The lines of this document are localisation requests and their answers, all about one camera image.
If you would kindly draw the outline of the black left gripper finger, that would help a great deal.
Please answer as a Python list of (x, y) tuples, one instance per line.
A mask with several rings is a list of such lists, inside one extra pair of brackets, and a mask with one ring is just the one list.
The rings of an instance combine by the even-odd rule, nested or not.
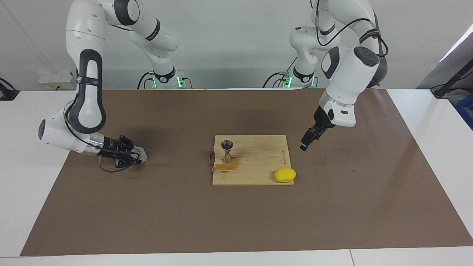
[(300, 149), (306, 151), (311, 143), (315, 140), (319, 140), (321, 137), (321, 128), (311, 127), (308, 128), (304, 136), (301, 139)]

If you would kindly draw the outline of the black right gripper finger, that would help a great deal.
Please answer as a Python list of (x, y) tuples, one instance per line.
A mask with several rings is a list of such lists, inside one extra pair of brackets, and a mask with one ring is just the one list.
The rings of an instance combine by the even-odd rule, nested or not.
[(117, 168), (127, 168), (135, 164), (144, 162), (144, 157), (138, 153), (124, 153), (115, 155), (115, 165)]
[(134, 148), (134, 142), (129, 138), (126, 138), (124, 135), (121, 135), (117, 139), (117, 150), (133, 150)]

